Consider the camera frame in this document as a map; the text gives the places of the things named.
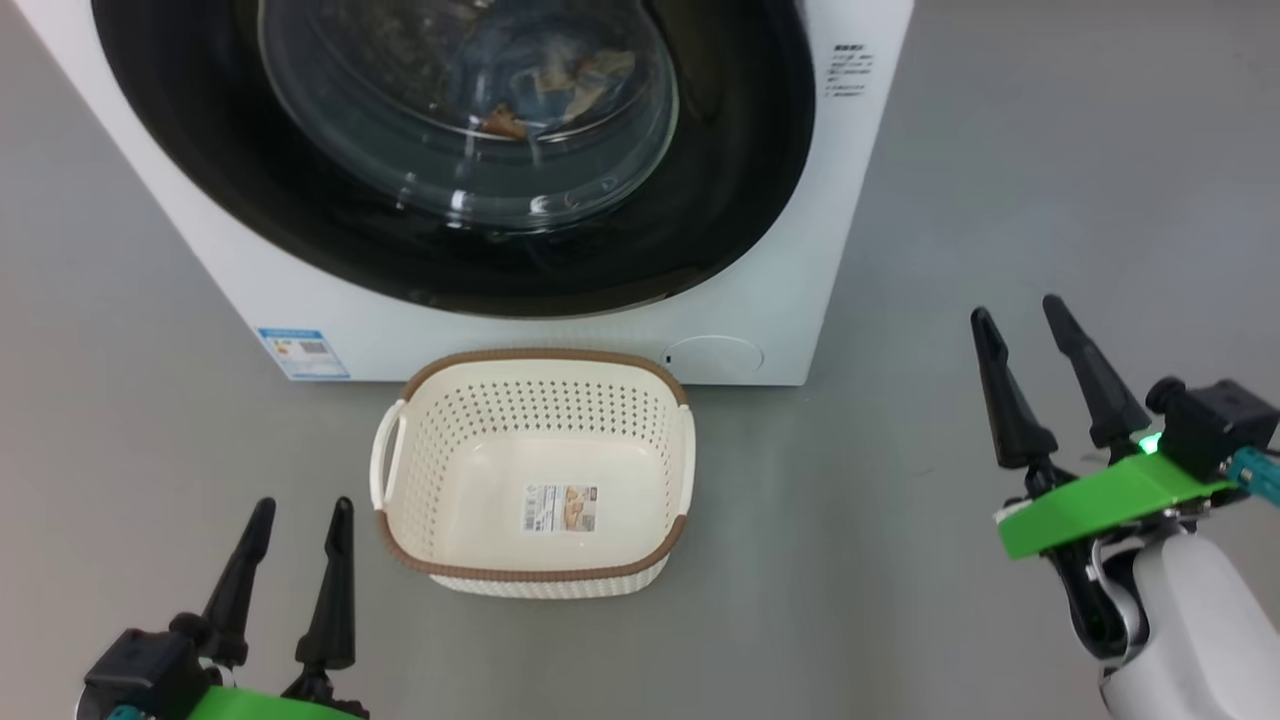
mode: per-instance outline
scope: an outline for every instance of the green led light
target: green led light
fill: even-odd
[[[1139,439],[1138,447],[1140,447],[1142,451],[1146,452],[1147,455],[1155,454],[1157,450],[1160,450],[1160,436],[1162,434],[1165,433],[1156,433],[1153,436],[1147,436]]]

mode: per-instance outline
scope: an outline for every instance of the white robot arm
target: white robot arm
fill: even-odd
[[[1138,552],[1133,580],[1147,637],[1103,674],[1116,720],[1280,717],[1280,637],[1217,546],[1175,532]]]

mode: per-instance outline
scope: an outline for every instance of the washing machine door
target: washing machine door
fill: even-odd
[[[813,129],[792,0],[93,0],[169,156],[298,259],[422,305],[582,315],[746,252]]]

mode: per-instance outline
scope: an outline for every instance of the basket handle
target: basket handle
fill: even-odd
[[[680,514],[689,515],[694,500],[694,468],[698,465],[698,432],[694,430],[694,413],[687,405],[680,406],[680,419],[685,432],[685,477],[680,486]]]
[[[383,415],[383,421],[378,424],[378,434],[374,436],[374,451],[369,456],[369,498],[374,501],[374,510],[381,510],[383,503],[390,498],[392,489],[383,488],[383,478],[387,477],[387,469],[384,462],[387,461],[387,442],[390,439],[392,428],[401,419],[401,410],[404,407],[404,400],[397,400],[396,405],[387,409],[387,414]],[[401,424],[401,432],[396,436],[396,447],[392,450],[392,468],[394,469],[399,462],[399,448],[404,442],[404,425]]]

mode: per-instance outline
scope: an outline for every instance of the green bracket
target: green bracket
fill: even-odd
[[[244,688],[212,687],[187,720],[353,720],[351,715],[297,700]]]
[[[1134,455],[1101,473],[1073,480],[998,521],[1009,557],[1039,555],[1166,507],[1235,488],[1202,483],[1160,455]]]

